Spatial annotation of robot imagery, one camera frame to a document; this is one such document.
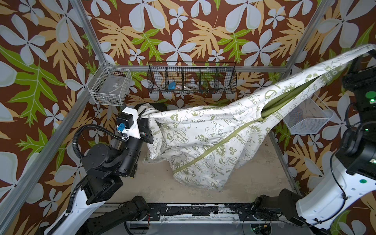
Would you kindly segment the white mesh basket right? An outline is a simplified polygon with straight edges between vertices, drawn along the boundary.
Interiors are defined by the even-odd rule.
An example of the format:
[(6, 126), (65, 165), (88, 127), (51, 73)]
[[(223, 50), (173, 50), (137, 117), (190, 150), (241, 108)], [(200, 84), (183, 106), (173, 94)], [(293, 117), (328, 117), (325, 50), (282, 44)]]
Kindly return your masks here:
[(334, 117), (332, 111), (317, 95), (306, 99), (283, 119), (292, 135), (318, 134)]

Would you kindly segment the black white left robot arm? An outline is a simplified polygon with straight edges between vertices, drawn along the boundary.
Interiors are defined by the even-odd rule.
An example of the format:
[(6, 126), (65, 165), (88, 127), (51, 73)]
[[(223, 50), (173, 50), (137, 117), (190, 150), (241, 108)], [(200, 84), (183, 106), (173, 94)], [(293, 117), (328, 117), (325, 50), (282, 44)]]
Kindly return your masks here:
[[(72, 190), (67, 209), (51, 226), (39, 228), (38, 235), (101, 235), (121, 223), (142, 220), (148, 215), (149, 206), (145, 199), (142, 196), (135, 196), (114, 211), (91, 217), (122, 187), (123, 177), (134, 177), (142, 145), (153, 143), (148, 119), (131, 120), (131, 118), (131, 114), (121, 114), (117, 119), (117, 132), (134, 124), (140, 131), (139, 138), (117, 136), (96, 124), (84, 125), (76, 131), (72, 140), (72, 149), (81, 160), (87, 175)], [(86, 129), (105, 132), (121, 141), (121, 148), (96, 144), (86, 155), (82, 154), (78, 140)]]

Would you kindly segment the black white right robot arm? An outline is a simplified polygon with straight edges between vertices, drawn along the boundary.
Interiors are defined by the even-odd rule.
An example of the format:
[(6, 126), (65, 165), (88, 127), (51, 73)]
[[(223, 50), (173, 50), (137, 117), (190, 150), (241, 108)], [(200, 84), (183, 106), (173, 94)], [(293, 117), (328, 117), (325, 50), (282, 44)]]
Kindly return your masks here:
[(328, 234), (344, 210), (375, 190), (376, 68), (360, 69), (364, 54), (375, 56), (375, 45), (359, 46), (257, 92), (259, 117), (291, 114), (314, 89), (326, 85), (336, 69), (349, 66), (342, 84), (354, 93), (359, 121), (345, 123), (340, 147), (330, 156), (328, 172), (307, 196), (299, 197), (289, 190), (277, 197), (260, 196), (252, 208), (256, 219), (277, 220), (283, 215), (286, 225)]

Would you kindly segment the blue object in basket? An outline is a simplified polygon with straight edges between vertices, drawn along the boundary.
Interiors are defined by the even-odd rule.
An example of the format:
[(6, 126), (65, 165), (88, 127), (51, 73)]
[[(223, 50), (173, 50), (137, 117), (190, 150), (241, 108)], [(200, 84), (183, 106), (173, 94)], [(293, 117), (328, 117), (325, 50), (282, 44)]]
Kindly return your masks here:
[(176, 82), (169, 83), (167, 88), (168, 88), (169, 91), (175, 90), (176, 89)]

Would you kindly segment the white green printed jacket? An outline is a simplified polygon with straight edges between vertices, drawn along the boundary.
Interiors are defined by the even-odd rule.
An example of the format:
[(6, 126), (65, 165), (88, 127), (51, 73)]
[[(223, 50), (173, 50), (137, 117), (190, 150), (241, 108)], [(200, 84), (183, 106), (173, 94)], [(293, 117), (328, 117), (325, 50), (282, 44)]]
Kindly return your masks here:
[(167, 161), (179, 183), (220, 191), (287, 114), (332, 82), (353, 60), (375, 48), (374, 44), (359, 46), (227, 106), (161, 112), (154, 104), (144, 104), (139, 112), (154, 137), (145, 161)]

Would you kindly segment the larger tape roll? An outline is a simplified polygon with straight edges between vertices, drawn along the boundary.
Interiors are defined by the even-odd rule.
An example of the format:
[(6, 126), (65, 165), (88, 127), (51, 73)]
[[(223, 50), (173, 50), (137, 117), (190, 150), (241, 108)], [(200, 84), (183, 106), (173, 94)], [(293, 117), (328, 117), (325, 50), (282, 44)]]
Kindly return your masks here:
[(199, 86), (197, 86), (196, 84), (193, 84), (193, 83), (188, 83), (188, 84), (185, 85), (185, 89), (189, 90), (189, 91), (198, 91)]

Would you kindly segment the black plastic case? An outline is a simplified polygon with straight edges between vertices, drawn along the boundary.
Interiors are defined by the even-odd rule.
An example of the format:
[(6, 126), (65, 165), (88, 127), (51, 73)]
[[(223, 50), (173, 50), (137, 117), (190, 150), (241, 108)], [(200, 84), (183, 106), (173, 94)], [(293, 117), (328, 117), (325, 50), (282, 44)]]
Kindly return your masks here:
[[(137, 104), (135, 106), (136, 110), (139, 110), (139, 108), (144, 104)], [(158, 110), (159, 112), (165, 112), (167, 111), (167, 107), (163, 103), (149, 103), (154, 109)]]

